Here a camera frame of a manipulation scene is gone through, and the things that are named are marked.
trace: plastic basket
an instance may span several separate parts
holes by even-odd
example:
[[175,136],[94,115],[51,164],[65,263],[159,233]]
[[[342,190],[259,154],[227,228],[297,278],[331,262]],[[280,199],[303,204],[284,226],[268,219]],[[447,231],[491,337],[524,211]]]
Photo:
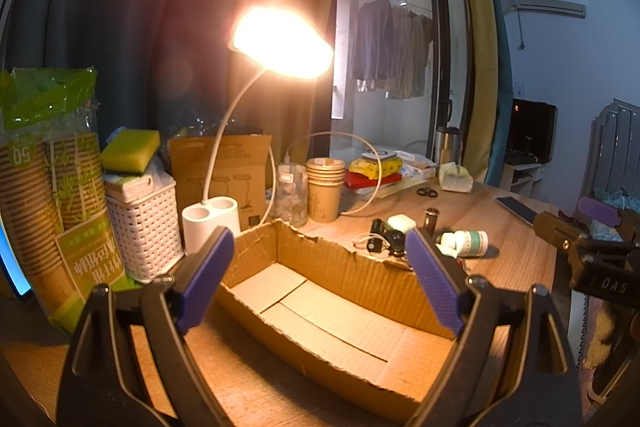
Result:
[[175,182],[130,203],[107,196],[107,206],[122,261],[133,279],[151,282],[180,261],[184,252]]

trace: metal cylinder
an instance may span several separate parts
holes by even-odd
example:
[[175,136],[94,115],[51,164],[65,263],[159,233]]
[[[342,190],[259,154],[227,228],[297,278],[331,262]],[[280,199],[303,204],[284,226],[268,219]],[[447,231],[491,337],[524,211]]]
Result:
[[424,211],[424,224],[422,226],[427,229],[432,238],[436,233],[436,223],[439,215],[440,211],[437,208],[427,208]]
[[433,161],[436,167],[450,162],[458,163],[462,153],[462,135],[456,127],[438,127],[436,131],[435,145],[433,148]]

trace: black scissors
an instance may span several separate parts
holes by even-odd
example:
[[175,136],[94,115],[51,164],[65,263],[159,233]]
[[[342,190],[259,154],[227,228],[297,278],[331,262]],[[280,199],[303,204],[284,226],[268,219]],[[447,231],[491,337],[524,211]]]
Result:
[[426,187],[418,188],[415,193],[418,194],[418,196],[428,196],[430,198],[438,197],[438,193],[436,192],[436,190],[433,190],[429,185],[427,185]]

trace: headboard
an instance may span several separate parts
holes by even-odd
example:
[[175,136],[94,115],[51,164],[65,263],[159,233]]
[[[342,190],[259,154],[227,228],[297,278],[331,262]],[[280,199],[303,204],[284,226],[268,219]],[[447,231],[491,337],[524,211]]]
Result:
[[640,198],[640,107],[615,99],[591,125],[581,195],[624,189]]

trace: desk lamp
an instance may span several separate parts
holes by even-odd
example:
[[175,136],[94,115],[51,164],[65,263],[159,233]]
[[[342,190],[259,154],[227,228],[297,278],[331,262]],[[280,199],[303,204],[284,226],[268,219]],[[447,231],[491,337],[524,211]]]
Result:
[[331,66],[334,52],[314,28],[297,13],[274,7],[255,6],[242,16],[233,33],[233,51],[247,55],[259,66],[224,114],[213,143],[204,180],[202,201],[182,211],[186,253],[197,252],[216,226],[240,233],[238,202],[227,196],[209,198],[209,187],[225,127],[238,102],[267,71],[281,76],[314,80]]

